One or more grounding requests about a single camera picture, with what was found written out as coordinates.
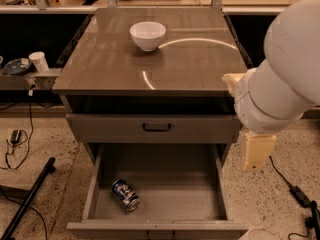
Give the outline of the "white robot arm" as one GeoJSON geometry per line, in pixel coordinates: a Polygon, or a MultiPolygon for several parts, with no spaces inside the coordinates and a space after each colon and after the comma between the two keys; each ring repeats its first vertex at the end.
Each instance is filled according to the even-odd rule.
{"type": "Polygon", "coordinates": [[[320,0],[282,11],[267,30],[264,55],[258,67],[222,77],[246,128],[241,167],[251,172],[265,165],[278,132],[320,104],[320,0]]]}

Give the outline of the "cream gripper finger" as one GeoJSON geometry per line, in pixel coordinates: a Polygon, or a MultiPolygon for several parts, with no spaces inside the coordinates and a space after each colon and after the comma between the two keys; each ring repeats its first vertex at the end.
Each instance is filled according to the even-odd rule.
{"type": "Polygon", "coordinates": [[[274,134],[257,134],[252,131],[241,135],[241,167],[247,172],[262,169],[274,150],[277,137],[274,134]]]}
{"type": "Polygon", "coordinates": [[[231,96],[235,94],[236,85],[243,76],[243,73],[228,73],[223,75],[222,81],[226,84],[227,90],[231,96]]]}

